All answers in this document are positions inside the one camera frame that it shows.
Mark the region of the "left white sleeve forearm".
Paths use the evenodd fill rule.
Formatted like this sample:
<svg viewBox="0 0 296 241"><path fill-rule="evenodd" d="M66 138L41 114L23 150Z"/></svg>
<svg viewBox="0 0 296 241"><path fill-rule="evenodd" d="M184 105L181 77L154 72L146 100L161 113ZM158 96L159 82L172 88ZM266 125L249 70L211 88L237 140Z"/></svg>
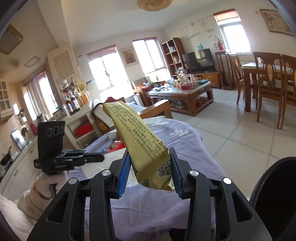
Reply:
<svg viewBox="0 0 296 241"><path fill-rule="evenodd" d="M1 196L1 212L16 236L20 240L27 240L51 200L50 184L35 182L16 201Z"/></svg>

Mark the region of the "left white gloved hand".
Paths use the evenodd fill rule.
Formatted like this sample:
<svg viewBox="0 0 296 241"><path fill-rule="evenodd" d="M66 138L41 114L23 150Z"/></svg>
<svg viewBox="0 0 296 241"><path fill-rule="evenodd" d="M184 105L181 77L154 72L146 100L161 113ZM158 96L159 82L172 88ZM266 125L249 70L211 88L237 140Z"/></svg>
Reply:
<svg viewBox="0 0 296 241"><path fill-rule="evenodd" d="M56 191L58 192L68 180L68 175L66 171L63 171L55 175L47 175L46 173L41 173L36 181L34 182L33 189L44 199L52 198L51 187L55 184Z"/></svg>

